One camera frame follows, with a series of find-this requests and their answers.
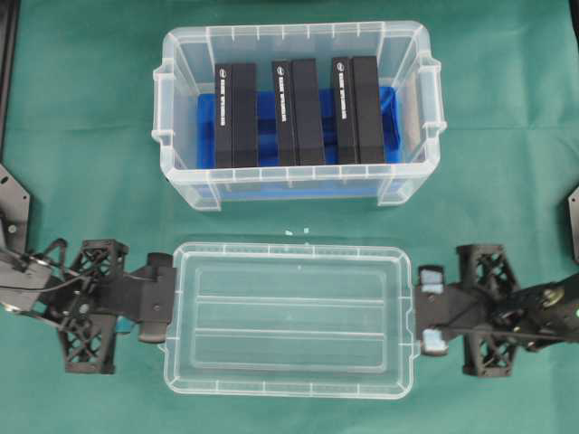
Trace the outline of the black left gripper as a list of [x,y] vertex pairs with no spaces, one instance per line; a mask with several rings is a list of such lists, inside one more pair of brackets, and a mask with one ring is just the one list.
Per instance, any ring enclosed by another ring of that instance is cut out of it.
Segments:
[[113,374],[117,335],[126,319],[138,326],[145,344],[166,341],[175,304],[173,256],[151,252],[144,266],[125,271],[127,245],[115,240],[84,241],[64,281],[41,295],[42,319],[57,330],[67,373]]

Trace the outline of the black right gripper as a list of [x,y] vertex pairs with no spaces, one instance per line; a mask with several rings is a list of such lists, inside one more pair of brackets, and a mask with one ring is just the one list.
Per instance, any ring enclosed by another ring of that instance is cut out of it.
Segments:
[[456,251],[455,283],[446,281],[442,266],[418,268],[414,308],[421,354],[447,355],[449,342],[460,337],[464,374],[508,377],[519,348],[541,349],[539,330],[524,319],[521,301],[508,305],[520,286],[502,246],[471,244]]

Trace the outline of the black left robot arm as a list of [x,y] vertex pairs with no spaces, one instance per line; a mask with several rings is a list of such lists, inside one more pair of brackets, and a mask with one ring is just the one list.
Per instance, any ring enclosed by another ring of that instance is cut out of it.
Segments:
[[59,238],[45,250],[18,251],[21,203],[1,201],[1,306],[52,327],[68,373],[113,374],[119,320],[138,328],[145,344],[162,344],[172,322],[176,268],[171,255],[151,252],[143,267],[125,270],[126,244],[87,240],[72,262]]

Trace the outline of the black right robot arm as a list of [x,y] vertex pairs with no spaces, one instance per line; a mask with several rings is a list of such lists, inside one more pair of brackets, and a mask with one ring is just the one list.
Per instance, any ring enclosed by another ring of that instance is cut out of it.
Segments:
[[505,249],[498,244],[457,247],[459,279],[445,280],[444,268],[418,268],[414,290],[416,333],[421,352],[448,353],[463,342],[464,374],[508,377],[517,350],[537,353],[578,341],[578,277],[522,288]]

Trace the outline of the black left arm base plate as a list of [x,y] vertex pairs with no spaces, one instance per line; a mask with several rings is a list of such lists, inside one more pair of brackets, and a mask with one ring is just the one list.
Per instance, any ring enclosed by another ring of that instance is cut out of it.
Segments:
[[31,196],[3,165],[0,178],[1,245],[25,253]]

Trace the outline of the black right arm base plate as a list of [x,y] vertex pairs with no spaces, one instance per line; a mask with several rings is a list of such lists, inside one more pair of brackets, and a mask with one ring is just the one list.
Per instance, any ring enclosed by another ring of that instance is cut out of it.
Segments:
[[579,263],[579,186],[567,197],[567,207],[572,240],[572,257],[575,263]]

